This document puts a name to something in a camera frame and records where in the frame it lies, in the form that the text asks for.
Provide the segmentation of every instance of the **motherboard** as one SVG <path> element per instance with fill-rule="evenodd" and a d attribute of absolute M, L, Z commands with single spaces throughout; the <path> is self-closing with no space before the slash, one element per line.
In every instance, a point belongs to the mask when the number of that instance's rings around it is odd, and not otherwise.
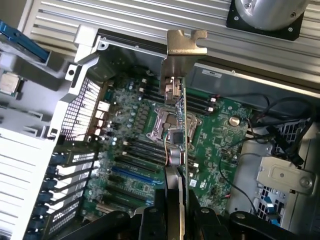
<path fill-rule="evenodd" d="M 118 77 L 105 91 L 101 150 L 80 211 L 89 221 L 114 210 L 133 215 L 153 204 L 155 189 L 164 187 L 164 135 L 179 126 L 175 106 L 164 104 L 154 77 Z M 224 213 L 231 186 L 218 163 L 232 181 L 242 146 L 229 146 L 245 137 L 252 110 L 195 89 L 186 89 L 186 110 L 188 186 L 202 206 Z"/>

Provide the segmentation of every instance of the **silver metal panel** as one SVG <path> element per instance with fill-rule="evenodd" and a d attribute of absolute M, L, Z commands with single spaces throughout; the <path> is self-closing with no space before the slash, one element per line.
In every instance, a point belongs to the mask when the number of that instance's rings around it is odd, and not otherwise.
<path fill-rule="evenodd" d="M 208 54 L 312 82 L 319 82 L 320 6 L 311 1 L 301 37 L 294 42 L 225 27 L 230 0 L 34 0 L 24 33 L 48 49 L 74 55 L 79 24 L 158 43 L 169 29 L 205 29 Z"/>
<path fill-rule="evenodd" d="M 54 145 L 0 128 L 0 146 L 0 232 L 10 236 L 26 229 Z"/>
<path fill-rule="evenodd" d="M 310 195 L 313 192 L 316 176 L 311 172 L 297 169 L 287 160 L 265 156 L 261 161 L 257 181 L 281 192 L 296 191 Z"/>

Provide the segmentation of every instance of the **metal bracket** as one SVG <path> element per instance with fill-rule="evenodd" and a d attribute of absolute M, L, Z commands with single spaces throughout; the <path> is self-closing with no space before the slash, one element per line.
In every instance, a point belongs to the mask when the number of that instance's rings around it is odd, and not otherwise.
<path fill-rule="evenodd" d="M 317 176 L 296 168 L 291 162 L 272 156 L 263 157 L 257 181 L 285 193 L 313 193 Z"/>
<path fill-rule="evenodd" d="M 197 60 L 207 55 L 207 48 L 198 47 L 198 39 L 207 38 L 206 30 L 193 30 L 186 37 L 183 30 L 167 31 L 167 57 L 161 66 L 159 94 L 166 104 L 175 104 L 182 96 L 182 79 Z"/>

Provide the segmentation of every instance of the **blue handle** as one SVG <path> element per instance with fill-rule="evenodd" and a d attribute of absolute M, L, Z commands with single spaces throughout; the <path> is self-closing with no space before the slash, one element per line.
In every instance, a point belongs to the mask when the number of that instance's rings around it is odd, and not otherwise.
<path fill-rule="evenodd" d="M 49 52 L 38 46 L 34 41 L 17 29 L 10 27 L 5 22 L 0 20 L 0 33 L 8 38 L 12 43 L 19 44 L 29 52 L 36 55 L 42 62 L 46 62 L 49 57 Z"/>

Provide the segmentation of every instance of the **metal plate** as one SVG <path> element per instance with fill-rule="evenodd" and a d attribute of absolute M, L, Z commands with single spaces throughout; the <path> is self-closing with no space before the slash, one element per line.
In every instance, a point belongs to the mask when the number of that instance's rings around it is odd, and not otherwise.
<path fill-rule="evenodd" d="M 169 29 L 205 29 L 208 55 L 312 82 L 320 72 L 320 6 L 311 1 L 294 42 L 226 28 L 231 0 L 34 0 L 24 33 L 48 49 L 75 54 L 79 24 L 166 43 Z"/>
<path fill-rule="evenodd" d="M 316 184 L 316 176 L 296 168 L 289 161 L 265 156 L 261 161 L 257 181 L 285 193 L 296 191 L 311 194 Z"/>

